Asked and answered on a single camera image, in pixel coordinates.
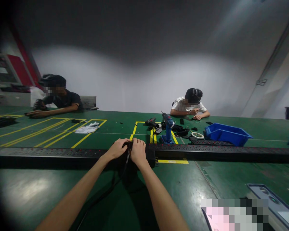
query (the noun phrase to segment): green table surface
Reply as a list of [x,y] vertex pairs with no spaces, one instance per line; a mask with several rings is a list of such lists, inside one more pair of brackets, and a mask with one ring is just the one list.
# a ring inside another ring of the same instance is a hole
[[[23,116],[29,110],[28,107],[0,107],[0,115],[14,115],[18,122],[0,128],[0,145],[107,149],[116,139],[130,138],[133,133],[133,137],[154,143],[154,136],[150,136],[151,132],[141,122],[152,117],[156,117],[157,122],[162,120],[161,113],[111,111],[29,119]],[[81,124],[64,122],[71,118],[104,123],[93,134],[75,134],[72,131]],[[184,127],[197,127],[200,132],[208,126],[206,121],[240,127],[254,138],[245,146],[289,148],[289,120],[211,116],[200,123],[184,121]],[[188,140],[177,138],[177,142],[184,144]],[[289,205],[289,164],[188,161],[188,164],[159,163],[153,170],[191,230],[208,230],[200,208],[201,199],[244,197],[249,191],[247,183],[265,184]],[[85,173],[84,170],[0,169],[2,206],[19,230],[33,230]],[[113,171],[101,174],[80,215],[109,188],[113,174],[118,177]],[[80,230],[158,230],[141,174],[127,172],[125,176],[108,197],[90,210]]]

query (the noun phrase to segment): white tape roll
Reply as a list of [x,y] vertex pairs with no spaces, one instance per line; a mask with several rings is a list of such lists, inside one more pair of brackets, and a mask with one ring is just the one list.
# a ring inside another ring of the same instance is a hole
[[200,133],[196,133],[196,132],[193,132],[192,133],[192,136],[194,136],[196,139],[200,139],[200,140],[203,140],[205,137],[203,136],[203,134],[200,134]]

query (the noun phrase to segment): blue drill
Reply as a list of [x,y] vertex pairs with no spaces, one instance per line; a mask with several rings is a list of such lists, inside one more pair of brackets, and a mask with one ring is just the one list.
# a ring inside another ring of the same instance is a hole
[[166,125],[166,135],[162,135],[162,140],[164,141],[165,144],[173,144],[174,142],[171,138],[171,129],[175,125],[175,122],[173,121],[173,119],[170,117],[169,114],[166,114],[164,112],[162,113],[163,113],[162,114],[163,122],[165,122]]

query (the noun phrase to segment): black cap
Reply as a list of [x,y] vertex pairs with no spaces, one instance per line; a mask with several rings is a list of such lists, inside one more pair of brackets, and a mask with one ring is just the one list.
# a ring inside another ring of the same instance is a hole
[[46,74],[40,79],[39,84],[43,87],[65,87],[66,79],[61,75]]
[[189,103],[200,103],[202,97],[202,91],[198,88],[190,88],[185,94],[185,98]]

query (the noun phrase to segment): man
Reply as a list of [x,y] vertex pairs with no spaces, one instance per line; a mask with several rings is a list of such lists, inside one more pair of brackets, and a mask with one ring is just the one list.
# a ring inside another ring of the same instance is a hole
[[201,97],[202,91],[200,89],[188,89],[184,97],[179,97],[173,102],[170,115],[193,115],[193,119],[195,120],[209,117],[210,113],[200,102]]
[[[40,110],[29,112],[26,116],[39,118],[73,111],[83,111],[80,96],[65,88],[66,80],[62,76],[53,74],[43,75],[39,83],[46,90],[47,96],[42,101],[36,102],[40,104]],[[43,111],[43,109],[46,109],[46,105],[51,103],[54,103],[58,109]]]
[[[103,169],[111,160],[120,157],[126,151],[127,146],[123,147],[125,142],[130,142],[130,140],[118,139],[115,141],[110,149],[52,209],[35,231],[68,231]],[[130,156],[144,178],[159,229],[161,231],[189,231],[180,210],[146,159],[145,142],[134,138]]]

